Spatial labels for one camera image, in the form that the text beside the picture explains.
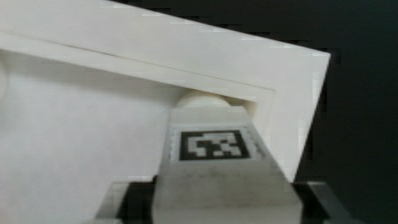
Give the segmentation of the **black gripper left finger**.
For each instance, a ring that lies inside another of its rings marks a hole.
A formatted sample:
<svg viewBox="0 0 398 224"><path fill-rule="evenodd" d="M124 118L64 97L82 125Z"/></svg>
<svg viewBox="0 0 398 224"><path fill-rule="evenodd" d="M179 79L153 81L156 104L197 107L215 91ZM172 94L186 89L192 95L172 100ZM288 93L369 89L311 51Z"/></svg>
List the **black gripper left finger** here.
<svg viewBox="0 0 398 224"><path fill-rule="evenodd" d="M153 224L154 186L156 177L110 184L96 213L98 224Z"/></svg>

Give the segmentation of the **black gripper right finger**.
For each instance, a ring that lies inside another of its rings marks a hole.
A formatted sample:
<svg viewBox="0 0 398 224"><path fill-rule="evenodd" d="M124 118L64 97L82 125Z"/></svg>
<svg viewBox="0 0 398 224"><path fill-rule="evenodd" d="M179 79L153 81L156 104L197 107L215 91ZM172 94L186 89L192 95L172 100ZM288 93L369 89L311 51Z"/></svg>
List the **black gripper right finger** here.
<svg viewBox="0 0 398 224"><path fill-rule="evenodd" d="M304 203L300 224L364 224L352 216L325 182L295 182Z"/></svg>

